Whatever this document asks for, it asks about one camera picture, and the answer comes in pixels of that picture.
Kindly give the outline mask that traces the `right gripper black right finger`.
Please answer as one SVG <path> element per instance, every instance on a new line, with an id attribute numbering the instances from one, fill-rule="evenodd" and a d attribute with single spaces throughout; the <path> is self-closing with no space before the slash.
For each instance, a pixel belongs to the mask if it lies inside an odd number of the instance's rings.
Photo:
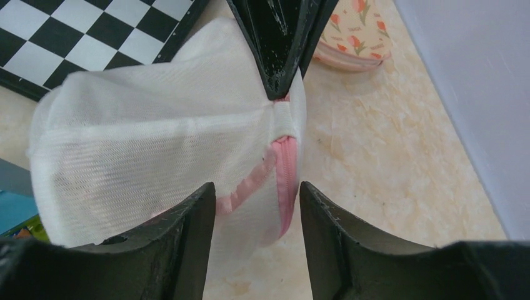
<path id="1" fill-rule="evenodd" d="M 300 186 L 314 299 L 528 299 L 527 241 L 428 247 L 379 229 Z"/>

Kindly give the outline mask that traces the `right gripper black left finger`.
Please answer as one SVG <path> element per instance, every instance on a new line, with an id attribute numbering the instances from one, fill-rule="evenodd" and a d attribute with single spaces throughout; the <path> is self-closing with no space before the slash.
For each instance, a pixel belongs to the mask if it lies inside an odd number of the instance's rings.
<path id="1" fill-rule="evenodd" d="M 65 248 L 3 238 L 1 298 L 201 299 L 215 213 L 215 187 L 207 182 L 101 244 Z"/>

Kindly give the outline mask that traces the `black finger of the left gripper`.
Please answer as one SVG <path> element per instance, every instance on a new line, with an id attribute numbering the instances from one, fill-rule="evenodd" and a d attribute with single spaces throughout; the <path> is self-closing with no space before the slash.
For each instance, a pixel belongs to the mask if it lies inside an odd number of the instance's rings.
<path id="1" fill-rule="evenodd" d="M 269 100 L 284 98 L 308 38 L 313 1 L 228 1 Z"/>
<path id="2" fill-rule="evenodd" d="M 310 9 L 310 26 L 308 27 L 307 41 L 302 49 L 301 58 L 299 60 L 299 68 L 302 77 L 305 76 L 308 70 L 309 63 L 311 62 L 319 38 L 321 37 L 338 0 L 313 1 L 313 3 L 316 7 Z"/>

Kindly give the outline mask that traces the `white pink mesh laundry bag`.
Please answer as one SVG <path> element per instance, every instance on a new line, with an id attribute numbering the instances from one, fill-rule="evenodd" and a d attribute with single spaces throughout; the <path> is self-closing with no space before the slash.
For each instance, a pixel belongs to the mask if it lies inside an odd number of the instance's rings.
<path id="1" fill-rule="evenodd" d="M 270 101 L 235 20 L 207 23 L 167 63 L 79 71 L 31 123 L 34 196 L 53 243 L 100 243 L 217 192 L 217 241 L 267 245 L 288 230 L 298 185 L 305 92 Z"/>

